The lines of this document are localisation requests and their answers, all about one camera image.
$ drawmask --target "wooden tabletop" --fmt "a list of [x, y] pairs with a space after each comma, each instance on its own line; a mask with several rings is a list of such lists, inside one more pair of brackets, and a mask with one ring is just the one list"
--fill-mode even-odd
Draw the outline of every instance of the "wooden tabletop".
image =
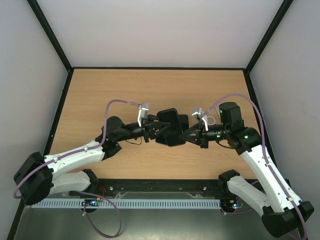
[[[197, 122], [191, 116], [194, 108], [207, 110], [231, 93], [249, 96], [240, 70], [75, 69], [50, 153], [83, 146], [100, 135], [105, 108], [112, 99], [148, 103], [149, 114], [153, 115], [176, 108], [179, 114], [189, 116], [192, 126]], [[240, 97], [226, 102], [229, 101], [240, 106], [246, 126], [258, 129], [249, 102]], [[118, 116], [129, 124], [137, 121], [138, 108], [114, 103], [108, 115]], [[215, 110], [209, 115], [219, 121]], [[217, 179], [219, 174], [235, 169], [244, 178], [256, 178], [235, 150], [215, 142], [209, 142], [208, 149], [188, 142], [168, 147], [154, 140], [142, 145], [125, 141], [119, 144], [122, 150], [114, 157], [78, 170], [92, 169], [98, 178], [105, 179]]]

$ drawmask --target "perforated metal strip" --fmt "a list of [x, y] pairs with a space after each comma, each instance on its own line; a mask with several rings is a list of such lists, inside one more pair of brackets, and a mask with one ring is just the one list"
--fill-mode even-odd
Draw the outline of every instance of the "perforated metal strip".
[[[119, 209], [220, 209], [220, 200], [169, 200], [169, 199], [110, 199]], [[44, 199], [32, 208], [38, 209], [78, 209], [83, 207], [84, 199], [51, 198]], [[88, 208], [113, 209], [107, 201], [95, 203]]]

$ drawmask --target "wooden table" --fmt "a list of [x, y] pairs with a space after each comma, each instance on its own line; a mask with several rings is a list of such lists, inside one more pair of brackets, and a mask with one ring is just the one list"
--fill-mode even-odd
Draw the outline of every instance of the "wooden table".
[[[192, 126], [197, 122], [191, 116], [194, 108], [207, 110], [231, 93], [249, 96], [240, 70], [75, 69], [50, 153], [83, 146], [101, 134], [105, 107], [112, 99], [149, 103], [153, 115], [176, 108], [179, 114], [189, 115]], [[250, 103], [240, 97], [228, 101], [240, 106], [246, 126], [258, 129]], [[209, 115], [218, 120], [215, 110]], [[114, 103], [109, 116], [118, 116], [125, 124], [136, 122], [138, 108]], [[209, 143], [209, 149], [188, 142], [167, 147], [154, 140], [142, 145], [122, 141], [120, 145], [122, 150], [114, 157], [81, 169], [92, 169], [105, 179], [217, 179], [230, 169], [244, 178], [256, 178], [235, 150], [215, 142]]]

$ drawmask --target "white wall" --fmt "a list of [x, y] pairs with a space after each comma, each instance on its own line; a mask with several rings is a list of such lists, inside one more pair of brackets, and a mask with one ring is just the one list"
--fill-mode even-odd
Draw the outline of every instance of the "white wall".
[[13, 176], [42, 152], [67, 71], [25, 0], [0, 1], [0, 239], [19, 200]]
[[245, 68], [282, 0], [38, 0], [72, 66]]
[[320, 1], [295, 0], [251, 78], [280, 171], [315, 213], [320, 236]]

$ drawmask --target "gray floor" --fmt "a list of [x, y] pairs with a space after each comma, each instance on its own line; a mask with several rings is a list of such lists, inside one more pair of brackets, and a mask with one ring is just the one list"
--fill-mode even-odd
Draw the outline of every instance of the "gray floor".
[[[257, 213], [224, 216], [219, 210], [122, 209], [117, 240], [272, 240]], [[98, 209], [91, 219], [113, 235], [119, 221], [114, 209]], [[26, 208], [15, 240], [102, 240], [80, 209]], [[289, 240], [288, 236], [278, 238]]]

